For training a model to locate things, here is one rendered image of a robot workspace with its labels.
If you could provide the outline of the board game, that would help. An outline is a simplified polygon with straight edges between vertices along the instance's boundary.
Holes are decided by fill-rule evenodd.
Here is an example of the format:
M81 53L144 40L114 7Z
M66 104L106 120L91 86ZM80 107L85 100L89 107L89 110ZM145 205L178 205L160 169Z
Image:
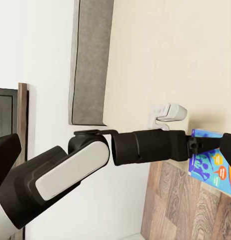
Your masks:
M205 129L192 130L192 137L222 138L223 134ZM192 154L188 175L231 195L231 167L220 148Z

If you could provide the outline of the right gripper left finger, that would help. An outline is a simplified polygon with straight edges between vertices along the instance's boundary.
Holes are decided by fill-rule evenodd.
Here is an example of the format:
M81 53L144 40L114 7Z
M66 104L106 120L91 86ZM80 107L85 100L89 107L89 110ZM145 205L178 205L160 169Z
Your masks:
M0 186L22 152L17 133L0 137Z

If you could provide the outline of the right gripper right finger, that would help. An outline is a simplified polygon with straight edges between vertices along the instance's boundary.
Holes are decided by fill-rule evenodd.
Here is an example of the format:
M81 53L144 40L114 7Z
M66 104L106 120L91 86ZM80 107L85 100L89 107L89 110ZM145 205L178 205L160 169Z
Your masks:
M219 150L231 167L231 133L223 134Z

